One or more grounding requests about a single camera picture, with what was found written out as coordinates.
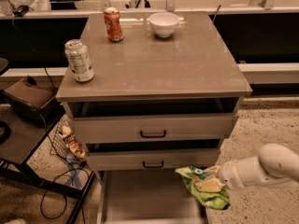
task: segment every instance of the concrete floor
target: concrete floor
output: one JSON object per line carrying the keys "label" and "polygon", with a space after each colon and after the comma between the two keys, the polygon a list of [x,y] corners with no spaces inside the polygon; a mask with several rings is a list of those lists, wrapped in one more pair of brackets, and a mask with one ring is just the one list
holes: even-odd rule
{"label": "concrete floor", "polygon": [[[267,143],[281,144],[299,154],[299,97],[249,98],[241,106],[239,115],[231,137],[222,146],[218,164],[253,156]],[[29,164],[40,176],[49,180],[67,170],[63,162],[50,155],[49,141],[42,144]],[[64,183],[67,178],[62,178],[60,182]],[[82,182],[84,178],[85,173],[81,172]],[[74,205],[74,200],[68,198],[66,210],[61,217],[46,219],[40,212],[44,190],[5,179],[0,179],[0,190],[0,223],[22,217],[27,223],[33,224],[65,224]],[[83,207],[85,223],[96,223],[100,190],[100,185],[95,182]],[[249,187],[229,193],[232,206],[226,211],[208,210],[210,223],[298,223],[299,188]],[[43,202],[44,213],[55,217],[63,209],[63,197],[48,193]],[[76,223],[84,223],[82,212]]]}

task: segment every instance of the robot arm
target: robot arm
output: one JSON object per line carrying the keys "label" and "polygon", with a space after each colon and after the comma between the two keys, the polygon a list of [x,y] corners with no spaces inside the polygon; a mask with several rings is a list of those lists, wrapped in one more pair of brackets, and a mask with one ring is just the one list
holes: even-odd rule
{"label": "robot arm", "polygon": [[299,156],[284,146],[265,145],[258,156],[224,163],[217,178],[231,190],[248,186],[292,187],[299,182]]}

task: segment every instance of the red soda can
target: red soda can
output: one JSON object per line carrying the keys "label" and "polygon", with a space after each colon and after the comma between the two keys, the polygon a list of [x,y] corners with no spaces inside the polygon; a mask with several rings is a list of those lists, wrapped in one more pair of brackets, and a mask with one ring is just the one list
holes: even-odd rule
{"label": "red soda can", "polygon": [[105,25],[110,41],[119,42],[123,40],[120,17],[121,14],[116,8],[108,7],[105,9]]}

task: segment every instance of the black handle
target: black handle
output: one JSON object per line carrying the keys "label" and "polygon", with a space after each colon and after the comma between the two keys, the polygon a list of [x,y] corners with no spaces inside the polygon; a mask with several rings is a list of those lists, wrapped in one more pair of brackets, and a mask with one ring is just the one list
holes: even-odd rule
{"label": "black handle", "polygon": [[161,134],[144,134],[143,131],[140,131],[140,136],[143,138],[164,138],[166,137],[166,130]]}
{"label": "black handle", "polygon": [[142,165],[144,168],[163,168],[164,167],[164,162],[161,161],[161,165],[146,165],[144,161],[142,161]]}

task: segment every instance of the cabinet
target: cabinet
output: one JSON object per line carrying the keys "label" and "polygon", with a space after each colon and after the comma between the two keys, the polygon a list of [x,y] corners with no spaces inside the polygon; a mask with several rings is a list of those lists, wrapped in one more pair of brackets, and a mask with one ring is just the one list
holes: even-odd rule
{"label": "cabinet", "polygon": [[102,171],[215,164],[251,93],[205,12],[177,12],[166,39],[151,31],[150,14],[122,13],[120,43],[108,41],[103,13],[92,14],[81,40],[94,79],[78,83],[67,69],[57,93],[100,180]]}

